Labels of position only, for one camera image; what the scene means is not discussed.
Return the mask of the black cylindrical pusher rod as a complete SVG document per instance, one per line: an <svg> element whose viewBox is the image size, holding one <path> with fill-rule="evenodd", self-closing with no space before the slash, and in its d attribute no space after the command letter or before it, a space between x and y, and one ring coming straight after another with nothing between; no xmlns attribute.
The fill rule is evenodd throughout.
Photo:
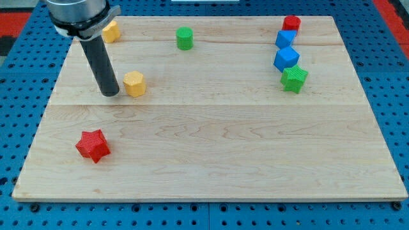
<svg viewBox="0 0 409 230"><path fill-rule="evenodd" d="M115 96L120 87L111 65L104 41L97 36L90 41L80 41L98 88L104 96Z"/></svg>

